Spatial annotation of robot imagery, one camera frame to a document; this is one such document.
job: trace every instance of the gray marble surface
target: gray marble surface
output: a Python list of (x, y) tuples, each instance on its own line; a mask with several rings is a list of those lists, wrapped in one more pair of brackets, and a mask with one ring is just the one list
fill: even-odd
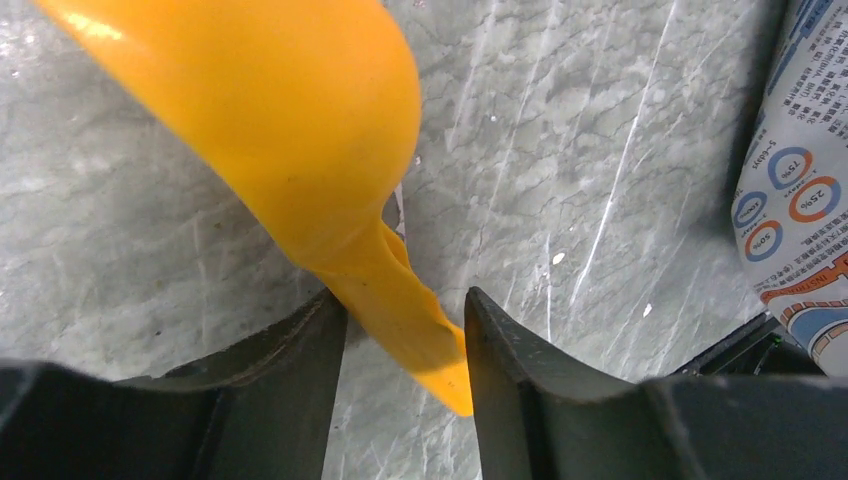
[[(390, 0), (421, 70), (413, 267), (482, 286), (630, 380), (763, 307), (728, 221), (773, 0)], [(121, 378), (283, 317), (319, 285), (29, 3), (0, 1), (0, 355)], [(352, 329), (325, 478), (479, 477), (473, 421)]]

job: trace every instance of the marble floor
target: marble floor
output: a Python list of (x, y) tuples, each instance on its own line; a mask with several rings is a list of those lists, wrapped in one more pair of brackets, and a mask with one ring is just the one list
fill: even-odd
[[(666, 373), (763, 307), (729, 222), (774, 0), (388, 0), (421, 72), (413, 267), (577, 358)], [(319, 288), (28, 2), (0, 1), (0, 356), (162, 373)], [(327, 479), (474, 479), (473, 421), (352, 328)]]

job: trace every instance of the blue circle graphic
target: blue circle graphic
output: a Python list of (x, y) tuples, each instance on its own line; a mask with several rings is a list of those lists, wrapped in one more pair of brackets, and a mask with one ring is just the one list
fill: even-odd
[(749, 262), (761, 262), (761, 261), (769, 258), (770, 256), (774, 255), (774, 252), (776, 252), (777, 249), (780, 248), (780, 243), (783, 241), (783, 226), (778, 225), (777, 227), (771, 227), (771, 228), (774, 229), (774, 243), (771, 245), (771, 247), (769, 247), (768, 250), (766, 250), (765, 252), (760, 253), (760, 254), (755, 255), (751, 252), (746, 252), (745, 258), (747, 258)]
[[(746, 193), (742, 199), (739, 200), (739, 204), (736, 207), (736, 213), (733, 214), (733, 226), (736, 228), (745, 228), (751, 224), (756, 218), (760, 215), (764, 208), (766, 208), (766, 200), (768, 197), (763, 192), (750, 192)], [(741, 221), (739, 217), (741, 217), (745, 212), (742, 209), (745, 208), (746, 205), (750, 204), (752, 200), (759, 200), (760, 206), (757, 208), (756, 212), (751, 214), (747, 220)]]
[[(783, 183), (777, 177), (777, 164), (780, 163), (780, 161), (783, 159), (783, 157), (786, 157), (788, 155), (800, 155), (800, 156), (804, 157), (804, 169), (801, 171), (801, 174), (799, 174), (798, 177), (796, 177), (794, 180), (790, 180), (788, 183)], [(774, 156), (771, 157), (771, 159), (769, 160), (769, 179), (771, 180), (772, 185), (774, 185), (774, 188), (776, 188), (778, 190), (783, 190), (785, 188), (789, 188), (792, 185), (795, 185), (796, 183), (798, 183), (799, 180), (801, 180), (801, 177), (803, 177), (804, 174), (807, 173), (807, 170), (810, 169), (810, 166), (812, 165), (812, 163), (813, 163), (813, 154), (810, 153), (810, 151), (807, 150), (806, 148), (801, 148), (801, 147), (784, 148), (783, 150), (775, 153)]]

